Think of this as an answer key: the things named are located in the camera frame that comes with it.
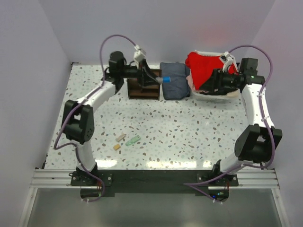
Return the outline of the pink cloth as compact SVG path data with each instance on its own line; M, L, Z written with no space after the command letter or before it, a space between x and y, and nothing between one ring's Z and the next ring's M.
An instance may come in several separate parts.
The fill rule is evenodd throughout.
M187 83L188 83L188 86L191 88L192 91L195 91L196 88L195 88L195 85L194 85L194 82L193 82L193 78L192 78L192 75L188 75L186 77L186 80L187 80Z

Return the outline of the tan eraser block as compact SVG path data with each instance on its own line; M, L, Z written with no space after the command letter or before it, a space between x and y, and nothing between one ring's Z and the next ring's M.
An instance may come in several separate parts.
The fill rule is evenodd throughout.
M114 150L118 150L118 149L120 149L121 148L121 146L119 145L119 144L116 144L116 145L114 145Z

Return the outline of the blue folded towel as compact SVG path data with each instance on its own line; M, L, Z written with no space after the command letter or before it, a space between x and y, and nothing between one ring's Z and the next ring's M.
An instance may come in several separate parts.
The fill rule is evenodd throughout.
M186 77L190 69L183 63L160 63L161 75L170 77L170 83L162 84L162 92L165 100L182 100L190 96L190 88Z

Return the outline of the beige eraser piece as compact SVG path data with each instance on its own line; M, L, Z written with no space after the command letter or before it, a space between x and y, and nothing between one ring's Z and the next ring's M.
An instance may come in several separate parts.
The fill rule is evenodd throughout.
M116 142L121 141L125 136L125 134L121 134L118 138L116 138Z

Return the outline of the green clear correction tape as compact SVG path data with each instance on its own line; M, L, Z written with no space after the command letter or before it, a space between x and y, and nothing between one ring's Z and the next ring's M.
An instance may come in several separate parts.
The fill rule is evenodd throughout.
M126 146L133 145L133 144L137 143L140 139L141 139L141 137L139 135L136 135L135 137L131 138L130 140L128 140L126 142Z

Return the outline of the white basket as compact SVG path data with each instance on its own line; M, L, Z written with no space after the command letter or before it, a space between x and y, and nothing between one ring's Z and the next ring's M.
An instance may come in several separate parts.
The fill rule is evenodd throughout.
M240 91L238 89L232 88L224 88L218 92L211 92L211 93L197 93L191 90L191 93L194 95L195 99L197 100L213 100L215 102L220 102L224 100L231 100L237 98L240 95Z

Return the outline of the brown wooden desk organizer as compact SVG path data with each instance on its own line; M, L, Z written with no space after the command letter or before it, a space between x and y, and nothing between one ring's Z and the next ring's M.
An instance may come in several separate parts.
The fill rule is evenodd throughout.
M127 76L127 93L129 99L148 99L148 100L159 100L160 99L160 84L152 84L142 87L139 83L136 69L128 69L125 72Z

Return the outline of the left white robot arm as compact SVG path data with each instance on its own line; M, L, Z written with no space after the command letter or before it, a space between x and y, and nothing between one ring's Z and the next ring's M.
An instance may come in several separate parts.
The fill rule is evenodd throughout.
M121 51L112 52L108 63L101 85L82 98L76 101L68 100L65 103L60 130L60 133L69 140L69 145L75 148L78 165L72 179L100 188L104 183L98 175L98 165L93 157L90 142L95 130L95 111L120 91L124 79L135 79L143 88L170 82L170 78L163 78L153 73L141 50L134 53L134 66L126 63Z

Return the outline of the red folded cloth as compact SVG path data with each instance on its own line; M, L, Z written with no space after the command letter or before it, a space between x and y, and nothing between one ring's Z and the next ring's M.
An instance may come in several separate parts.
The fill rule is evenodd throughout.
M211 93L219 90L209 91L209 79L213 70L223 68L219 56L222 53L193 51L187 55L185 65L190 69L197 93ZM237 65L232 65L227 71L229 74L238 75Z

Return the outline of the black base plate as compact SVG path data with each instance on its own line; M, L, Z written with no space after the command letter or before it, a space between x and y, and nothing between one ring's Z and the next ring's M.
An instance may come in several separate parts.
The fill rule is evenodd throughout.
M71 186L80 187L82 198L114 197L117 193L195 193L186 183L201 183L210 177L209 170L94 170L89 176L77 169L69 173Z

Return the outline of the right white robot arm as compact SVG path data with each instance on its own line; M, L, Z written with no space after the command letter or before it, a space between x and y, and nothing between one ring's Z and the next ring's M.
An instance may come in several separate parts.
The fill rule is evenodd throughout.
M272 164L282 131L273 124L266 103L266 80L258 75L258 60L244 58L237 74L214 69L211 75L213 88L232 88L240 91L248 126L236 139L234 153L218 160L205 178L217 186L232 179L244 167L260 168Z

